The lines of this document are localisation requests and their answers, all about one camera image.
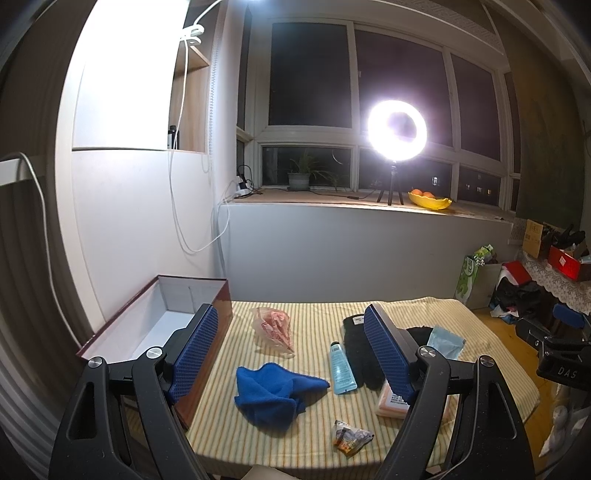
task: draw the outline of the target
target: black cloth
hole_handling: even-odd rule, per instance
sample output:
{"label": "black cloth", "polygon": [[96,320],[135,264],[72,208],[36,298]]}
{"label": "black cloth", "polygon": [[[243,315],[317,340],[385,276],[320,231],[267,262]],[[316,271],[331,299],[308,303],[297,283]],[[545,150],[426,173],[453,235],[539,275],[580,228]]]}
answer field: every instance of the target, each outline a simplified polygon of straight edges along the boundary
{"label": "black cloth", "polygon": [[347,360],[358,387],[367,385],[370,390],[380,390],[386,377],[365,335],[363,323],[355,325],[353,322],[354,317],[363,318],[363,314],[353,315],[343,320],[343,326],[345,327],[343,343]]}
{"label": "black cloth", "polygon": [[521,318],[535,318],[542,302],[542,295],[541,287],[533,280],[518,287],[505,277],[496,288],[493,299],[505,311],[514,307]]}
{"label": "black cloth", "polygon": [[410,333],[410,336],[413,337],[418,346],[424,346],[428,344],[432,331],[432,327],[425,326],[407,328],[407,332]]}

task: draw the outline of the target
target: striped mattress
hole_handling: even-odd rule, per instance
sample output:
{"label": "striped mattress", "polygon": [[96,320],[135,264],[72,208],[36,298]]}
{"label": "striped mattress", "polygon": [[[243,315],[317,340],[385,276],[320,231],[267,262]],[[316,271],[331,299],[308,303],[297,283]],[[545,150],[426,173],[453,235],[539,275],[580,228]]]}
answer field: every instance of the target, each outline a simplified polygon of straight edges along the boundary
{"label": "striped mattress", "polygon": [[[540,394],[525,371],[498,337],[456,300],[379,302],[398,327],[440,325],[466,339],[460,360],[474,361],[487,354],[497,361],[519,413],[525,421],[540,401]],[[275,362],[293,372],[330,382],[328,351],[333,341],[343,341],[343,319],[363,313],[364,303],[249,303],[233,302],[234,319],[221,347],[187,438],[205,470],[242,478],[252,465],[280,469],[302,480],[371,479],[386,457],[402,425],[401,420],[378,417],[378,393],[366,387],[346,395],[328,393],[306,408],[286,433],[262,432],[234,404],[236,369],[257,369]],[[284,310],[291,317],[295,357],[280,358],[256,346],[252,330],[253,307]],[[457,400],[452,397],[452,418]],[[335,420],[370,430],[375,438],[352,458],[336,451],[330,430]],[[453,421],[440,429],[429,466],[443,463]]]}

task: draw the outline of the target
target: potted plant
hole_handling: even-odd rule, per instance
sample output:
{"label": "potted plant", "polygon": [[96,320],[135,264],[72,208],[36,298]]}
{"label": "potted plant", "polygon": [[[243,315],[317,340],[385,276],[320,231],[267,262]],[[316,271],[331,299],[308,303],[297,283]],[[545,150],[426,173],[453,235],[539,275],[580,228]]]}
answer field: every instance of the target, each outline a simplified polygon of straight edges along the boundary
{"label": "potted plant", "polygon": [[315,179],[324,178],[336,188],[336,175],[329,171],[318,170],[318,162],[310,155],[307,148],[298,161],[293,158],[290,160],[293,163],[291,172],[287,174],[290,181],[290,190],[295,192],[310,190],[310,176]]}

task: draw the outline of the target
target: blue tube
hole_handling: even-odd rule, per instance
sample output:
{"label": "blue tube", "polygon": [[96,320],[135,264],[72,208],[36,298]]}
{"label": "blue tube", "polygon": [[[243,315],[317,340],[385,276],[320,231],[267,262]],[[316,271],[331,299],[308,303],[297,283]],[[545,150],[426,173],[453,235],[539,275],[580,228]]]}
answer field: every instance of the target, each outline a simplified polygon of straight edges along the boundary
{"label": "blue tube", "polygon": [[355,377],[351,371],[345,351],[339,342],[330,344],[330,370],[333,377],[333,392],[335,395],[357,389]]}

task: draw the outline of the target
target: cardboard box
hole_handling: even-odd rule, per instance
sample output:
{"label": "cardboard box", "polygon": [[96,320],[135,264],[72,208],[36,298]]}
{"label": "cardboard box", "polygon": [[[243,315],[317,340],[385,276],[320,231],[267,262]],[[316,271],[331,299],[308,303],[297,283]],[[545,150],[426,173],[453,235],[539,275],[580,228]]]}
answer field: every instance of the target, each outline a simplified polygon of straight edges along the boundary
{"label": "cardboard box", "polygon": [[527,220],[527,227],[525,229],[525,236],[523,239],[523,250],[534,258],[546,259],[550,252],[551,235],[542,238],[544,232],[544,225]]}
{"label": "cardboard box", "polygon": [[591,264],[582,264],[556,247],[550,247],[548,263],[571,280],[591,280]]}
{"label": "cardboard box", "polygon": [[159,275],[111,318],[78,352],[89,360],[101,356],[114,364],[134,360],[152,346],[164,346],[175,330],[185,328],[202,304],[217,310],[217,333],[190,392],[174,405],[189,428],[213,364],[232,321],[227,280]]}
{"label": "cardboard box", "polygon": [[488,307],[501,274],[501,268],[501,264],[479,267],[472,257],[466,257],[457,281],[454,298],[471,310]]}

